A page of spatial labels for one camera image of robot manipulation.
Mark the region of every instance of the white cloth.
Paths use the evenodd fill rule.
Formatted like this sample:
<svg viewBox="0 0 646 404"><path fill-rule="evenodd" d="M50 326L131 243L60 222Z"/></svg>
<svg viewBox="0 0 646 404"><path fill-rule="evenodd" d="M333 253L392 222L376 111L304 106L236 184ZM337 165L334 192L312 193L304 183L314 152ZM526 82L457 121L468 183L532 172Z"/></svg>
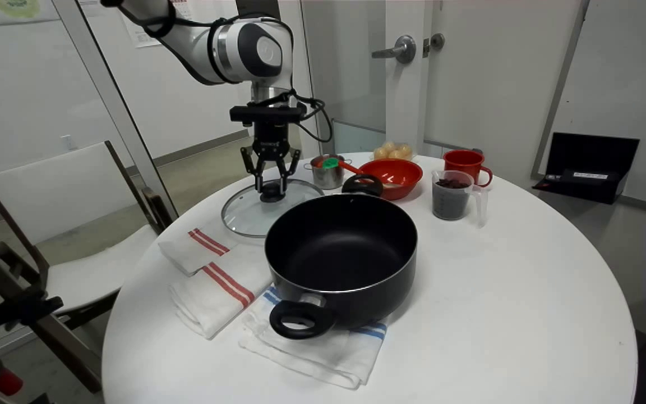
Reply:
<svg viewBox="0 0 646 404"><path fill-rule="evenodd" d="M376 353L385 340L385 326L375 323L356 331L333 328L314 340L284 340L270 326L270 313L279 304L273 287L245 313L240 345L308 377L360 389L369 385Z"/></svg>
<svg viewBox="0 0 646 404"><path fill-rule="evenodd" d="M213 340L271 282L261 247L236 247L188 279L170 282L178 316L197 334Z"/></svg>
<svg viewBox="0 0 646 404"><path fill-rule="evenodd" d="M232 233L221 218L175 222L159 240L162 253L181 271L194 275L226 256L240 240Z"/></svg>

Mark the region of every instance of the gray floor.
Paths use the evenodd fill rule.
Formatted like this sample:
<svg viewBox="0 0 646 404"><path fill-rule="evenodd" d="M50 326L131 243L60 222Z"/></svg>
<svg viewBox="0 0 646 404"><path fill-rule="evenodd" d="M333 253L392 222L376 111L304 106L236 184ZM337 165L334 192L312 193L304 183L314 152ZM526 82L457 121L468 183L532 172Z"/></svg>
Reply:
<svg viewBox="0 0 646 404"><path fill-rule="evenodd" d="M218 189L245 178L240 146L249 146L245 134L224 137L197 150L180 152L159 165L163 184L169 187L180 213L215 193ZM103 218L93 229L71 232L65 239L48 243L46 253L56 260L87 256L106 244L112 244L144 224L136 209ZM6 224L0 222L0 240L23 252ZM99 368L101 343L107 316L77 331L89 350L89 361ZM0 360L6 368L25 380L25 389L13 396L13 403L31 403L48 394L55 404L99 404L101 396L87 394L75 376L23 326L13 331L0 328Z"/></svg>

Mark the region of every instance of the door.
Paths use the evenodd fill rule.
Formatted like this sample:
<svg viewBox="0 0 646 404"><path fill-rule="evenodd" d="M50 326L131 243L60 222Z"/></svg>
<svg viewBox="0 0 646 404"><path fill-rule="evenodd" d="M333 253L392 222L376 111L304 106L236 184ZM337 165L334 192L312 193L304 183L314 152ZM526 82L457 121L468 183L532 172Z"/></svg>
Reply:
<svg viewBox="0 0 646 404"><path fill-rule="evenodd" d="M300 7L312 92L327 106L333 148L372 150L381 141L407 141L421 150L434 0Z"/></svg>

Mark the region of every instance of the white table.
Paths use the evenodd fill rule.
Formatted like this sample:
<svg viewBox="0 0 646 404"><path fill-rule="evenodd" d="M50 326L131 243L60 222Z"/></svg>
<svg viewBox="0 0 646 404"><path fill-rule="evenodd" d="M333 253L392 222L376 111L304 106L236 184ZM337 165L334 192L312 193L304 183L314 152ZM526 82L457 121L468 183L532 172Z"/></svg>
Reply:
<svg viewBox="0 0 646 404"><path fill-rule="evenodd" d="M181 271L152 247L110 315L106 403L631 404L631 313L583 233L501 178L484 226L474 218L436 221L429 170L443 160L415 162L427 178L400 202L420 233L413 298L389 328L369 387L343 391L243 350L240 321L213 341L191 333L166 293ZM180 221L218 216L249 183L222 189Z"/></svg>

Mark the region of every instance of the white chair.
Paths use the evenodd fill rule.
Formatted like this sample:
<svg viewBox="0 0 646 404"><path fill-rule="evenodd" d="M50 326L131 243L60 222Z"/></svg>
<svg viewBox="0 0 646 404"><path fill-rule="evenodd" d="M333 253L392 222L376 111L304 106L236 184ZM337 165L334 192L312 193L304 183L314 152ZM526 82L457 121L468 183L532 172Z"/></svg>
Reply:
<svg viewBox="0 0 646 404"><path fill-rule="evenodd" d="M148 224L126 240L99 253L55 264L40 252L46 240L134 205L142 206ZM159 201L147 201L134 189L110 141L0 170L0 216L31 253L40 289L62 298L56 315L71 316L68 321L71 328L112 305L142 253L170 222Z"/></svg>

